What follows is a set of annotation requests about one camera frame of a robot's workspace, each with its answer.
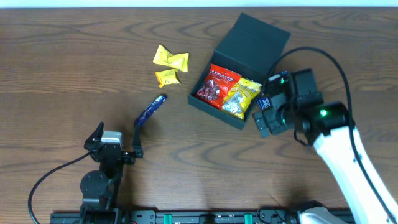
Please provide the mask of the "red Hacks candy bag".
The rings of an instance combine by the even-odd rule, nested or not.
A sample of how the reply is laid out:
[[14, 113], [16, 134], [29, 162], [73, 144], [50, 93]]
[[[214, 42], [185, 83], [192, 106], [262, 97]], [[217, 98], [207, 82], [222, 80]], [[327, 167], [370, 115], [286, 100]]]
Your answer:
[[228, 92], [240, 79], [240, 74], [212, 64], [203, 86], [195, 96], [205, 103], [221, 109]]

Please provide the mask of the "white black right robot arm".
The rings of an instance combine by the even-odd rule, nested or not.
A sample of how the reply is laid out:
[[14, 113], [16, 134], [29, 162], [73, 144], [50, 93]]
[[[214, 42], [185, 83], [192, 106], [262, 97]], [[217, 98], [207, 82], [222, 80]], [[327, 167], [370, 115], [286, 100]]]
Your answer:
[[267, 79], [253, 115], [263, 138], [302, 133], [337, 181], [356, 223], [397, 223], [397, 203], [364, 150], [340, 101], [325, 103], [311, 69]]

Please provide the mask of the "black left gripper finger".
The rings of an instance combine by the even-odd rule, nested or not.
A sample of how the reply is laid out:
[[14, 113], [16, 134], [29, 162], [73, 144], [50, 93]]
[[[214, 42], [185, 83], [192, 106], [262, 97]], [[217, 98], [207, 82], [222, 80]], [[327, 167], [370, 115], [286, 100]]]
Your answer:
[[95, 149], [101, 142], [103, 135], [104, 123], [101, 121], [93, 133], [86, 139], [84, 149]]
[[135, 158], [143, 158], [142, 144], [139, 136], [140, 126], [137, 124], [134, 128], [134, 139], [132, 142], [132, 148]]

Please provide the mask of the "yellow seed snack bag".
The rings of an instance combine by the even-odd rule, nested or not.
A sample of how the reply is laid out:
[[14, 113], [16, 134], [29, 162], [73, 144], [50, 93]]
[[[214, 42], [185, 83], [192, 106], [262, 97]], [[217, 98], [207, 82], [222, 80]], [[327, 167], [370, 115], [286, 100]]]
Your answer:
[[244, 120], [244, 114], [252, 100], [260, 93], [262, 85], [258, 82], [240, 78], [230, 89], [223, 101], [222, 110], [225, 113]]

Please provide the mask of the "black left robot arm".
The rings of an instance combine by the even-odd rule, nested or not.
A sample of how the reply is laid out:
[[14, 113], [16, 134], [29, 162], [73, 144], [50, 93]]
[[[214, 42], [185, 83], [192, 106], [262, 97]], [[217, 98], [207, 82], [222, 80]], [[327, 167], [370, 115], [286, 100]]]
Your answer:
[[100, 123], [86, 139], [84, 148], [97, 163], [99, 169], [88, 172], [80, 182], [83, 194], [80, 206], [79, 222], [91, 223], [129, 223], [131, 215], [126, 210], [116, 207], [119, 187], [125, 165], [135, 164], [136, 159], [143, 157], [139, 137], [141, 126], [134, 126], [132, 151], [123, 151], [122, 133], [105, 131]]

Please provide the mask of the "blue wafer bar packet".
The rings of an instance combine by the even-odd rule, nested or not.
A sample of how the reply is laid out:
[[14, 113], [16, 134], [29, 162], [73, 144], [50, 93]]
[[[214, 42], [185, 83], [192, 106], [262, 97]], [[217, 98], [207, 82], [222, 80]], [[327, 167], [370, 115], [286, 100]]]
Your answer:
[[287, 75], [288, 73], [289, 73], [288, 71], [282, 71], [282, 72], [279, 72], [279, 73], [277, 73], [275, 75], [284, 76], [284, 75]]

